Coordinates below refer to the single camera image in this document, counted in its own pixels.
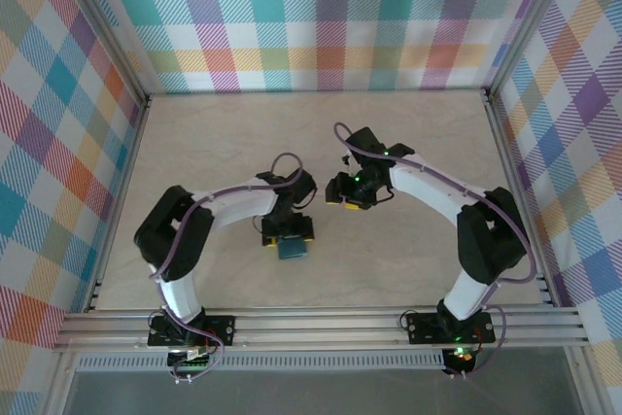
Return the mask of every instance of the colorful plaid pattern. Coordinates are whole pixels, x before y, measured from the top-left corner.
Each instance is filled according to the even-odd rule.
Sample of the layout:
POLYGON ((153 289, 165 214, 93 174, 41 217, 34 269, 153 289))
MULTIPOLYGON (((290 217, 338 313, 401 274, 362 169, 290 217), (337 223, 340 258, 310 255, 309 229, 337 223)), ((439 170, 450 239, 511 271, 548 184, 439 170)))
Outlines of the colorful plaid pattern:
POLYGON ((488 71, 488 75, 486 76, 486 80, 484 81, 483 87, 490 87, 490 85, 492 84, 493 79, 495 78, 495 75, 499 71, 499 67, 503 63, 503 60, 505 59, 507 50, 509 49, 509 46, 512 44, 512 41, 514 41, 514 38, 516 37, 516 33, 518 33, 518 30, 523 24, 523 19, 525 18, 525 14, 529 11, 530 7, 532 6, 533 1, 534 0, 523 0, 523 2, 521 3, 521 6, 516 11, 516 16, 512 20, 510 27, 507 29, 507 32, 505 33, 505 36, 503 37, 503 42, 501 43, 501 46, 499 47, 499 50, 497 51, 497 55, 495 55, 495 60, 493 61, 492 67, 490 67, 490 70, 488 71))
POLYGON ((554 0, 501 97, 546 261, 622 413, 622 0, 554 0))
POLYGON ((378 90, 482 86, 522 1, 105 0, 104 10, 155 91, 378 90))
POLYGON ((0 413, 33 413, 138 106, 75 0, 0 0, 0 413))

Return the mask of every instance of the aluminum frame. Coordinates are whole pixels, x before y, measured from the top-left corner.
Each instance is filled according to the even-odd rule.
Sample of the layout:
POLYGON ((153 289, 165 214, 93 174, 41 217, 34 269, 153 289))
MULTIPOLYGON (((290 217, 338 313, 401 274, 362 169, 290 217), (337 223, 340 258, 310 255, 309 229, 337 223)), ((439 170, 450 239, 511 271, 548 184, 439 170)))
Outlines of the aluminum frame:
MULTIPOLYGON (((40 413, 62 413, 69 395, 73 375, 80 367, 81 357, 86 353, 104 352, 127 356, 147 355, 157 352, 146 347, 147 317, 149 311, 96 311, 97 288, 101 285, 110 249, 121 216, 121 209, 127 192, 132 168, 140 147, 140 141, 149 113, 149 96, 138 76, 127 60, 117 38, 101 13, 95 0, 78 0, 87 18, 93 25, 104 48, 120 69, 132 93, 144 103, 137 127, 136 140, 132 146, 128 163, 124 169, 120 194, 115 201, 113 214, 106 233, 106 239, 97 259, 96 273, 89 284, 85 301, 85 314, 68 315, 56 346, 56 358, 49 368, 54 374, 50 391, 40 404, 40 413)), ((507 81, 518 57, 525 49, 533 31, 546 12, 552 0, 535 0, 523 24, 512 42, 501 67, 493 79, 492 93, 497 93, 507 81)), ((524 224, 536 249, 542 299, 548 303, 559 303, 559 295, 552 287, 550 271, 541 259, 541 245, 538 242, 533 222, 527 210, 525 194, 518 183, 518 177, 511 164, 507 141, 501 132, 501 123, 496 114, 494 101, 488 98, 489 91, 482 94, 491 129, 500 152, 501 163, 510 188, 514 193, 524 224)), ((381 308, 277 308, 210 310, 214 314, 234 314, 238 317, 234 345, 228 353, 249 355, 274 352, 320 352, 330 348, 336 354, 356 351, 389 353, 403 351, 430 351, 433 346, 411 346, 406 332, 397 325, 403 310, 412 307, 381 308)), ((430 307, 415 307, 417 311, 432 311, 430 307)), ((574 308, 554 308, 547 305, 504 307, 508 314, 508 347, 539 347, 544 345, 566 347, 570 369, 579 398, 586 413, 613 413, 605 385, 596 370, 594 355, 588 346, 587 335, 580 317, 574 308)), ((500 316, 493 314, 496 326, 500 316)))

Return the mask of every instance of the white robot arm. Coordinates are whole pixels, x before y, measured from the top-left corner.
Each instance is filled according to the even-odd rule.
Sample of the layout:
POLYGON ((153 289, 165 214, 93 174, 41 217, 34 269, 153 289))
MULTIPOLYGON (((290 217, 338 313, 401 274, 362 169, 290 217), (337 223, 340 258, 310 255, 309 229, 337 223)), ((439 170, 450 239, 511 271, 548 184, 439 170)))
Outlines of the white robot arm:
POLYGON ((369 209, 388 201, 393 197, 392 190, 398 190, 428 204, 456 227, 462 271, 451 291, 440 300, 434 319, 443 330, 441 340, 459 337, 469 320, 481 314, 500 275, 526 254, 522 240, 496 212, 501 210, 524 234, 511 193, 503 188, 484 191, 465 184, 432 167, 402 144, 386 148, 368 127, 343 140, 337 132, 339 126, 345 127, 338 123, 335 133, 350 150, 344 162, 350 165, 354 158, 359 171, 355 175, 339 172, 328 183, 328 203, 345 202, 351 209, 369 209), (376 193, 382 188, 391 196, 379 201, 376 193))
POLYGON ((212 230, 262 217, 264 246, 279 247, 281 255, 284 245, 291 251, 294 244, 298 256, 306 253, 304 242, 313 239, 313 224, 294 209, 300 209, 297 204, 316 189, 311 175, 301 168, 287 178, 264 172, 241 186, 218 192, 188 192, 180 186, 168 189, 134 236, 159 281, 168 312, 183 324, 200 327, 204 310, 196 298, 192 272, 212 230))
MULTIPOLYGON (((244 185, 260 186, 268 185, 268 183, 254 178, 244 185)), ((206 191, 198 191, 191 196, 191 199, 196 202, 209 194, 206 191)), ((210 227, 211 232, 246 218, 269 214, 274 208, 277 198, 278 195, 274 190, 235 191, 214 198, 212 201, 206 201, 201 204, 201 208, 209 210, 214 217, 210 227)), ((150 264, 150 268, 156 272, 153 264, 150 264)), ((201 313, 203 308, 196 298, 192 270, 180 279, 162 281, 160 287, 168 309, 184 323, 189 323, 201 313)))

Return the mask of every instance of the gray floor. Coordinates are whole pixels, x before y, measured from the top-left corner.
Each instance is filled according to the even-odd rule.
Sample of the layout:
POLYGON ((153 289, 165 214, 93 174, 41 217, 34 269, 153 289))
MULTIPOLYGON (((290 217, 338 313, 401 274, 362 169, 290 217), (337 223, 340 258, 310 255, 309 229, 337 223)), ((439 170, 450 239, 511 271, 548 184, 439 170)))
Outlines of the gray floor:
POLYGON ((78 373, 65 415, 582 413, 563 349, 505 349, 467 381, 438 370, 215 371, 176 386, 166 373, 78 373))

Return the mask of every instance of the beige table surface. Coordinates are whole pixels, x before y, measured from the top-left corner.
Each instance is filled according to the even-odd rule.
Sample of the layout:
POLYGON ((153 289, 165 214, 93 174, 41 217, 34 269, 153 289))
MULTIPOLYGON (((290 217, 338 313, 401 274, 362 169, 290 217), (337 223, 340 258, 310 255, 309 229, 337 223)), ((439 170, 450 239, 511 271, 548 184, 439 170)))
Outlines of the beige table surface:
MULTIPOLYGON (((428 162, 486 189, 506 186, 475 91, 273 93, 158 97, 149 114, 98 309, 159 305, 149 268, 132 243, 136 228, 172 185, 216 190, 269 169, 283 151, 302 157, 319 193, 343 169, 335 121, 370 126, 387 146, 404 143, 428 162)), ((292 162, 280 165, 283 175, 292 162)), ((434 305, 458 273, 456 230, 423 202, 398 193, 357 212, 324 203, 304 211, 316 240, 305 259, 278 260, 251 221, 210 234, 195 269, 206 307, 434 305)), ((524 276, 523 259, 514 270, 524 276)), ((538 303, 535 284, 506 286, 496 303, 538 303)))

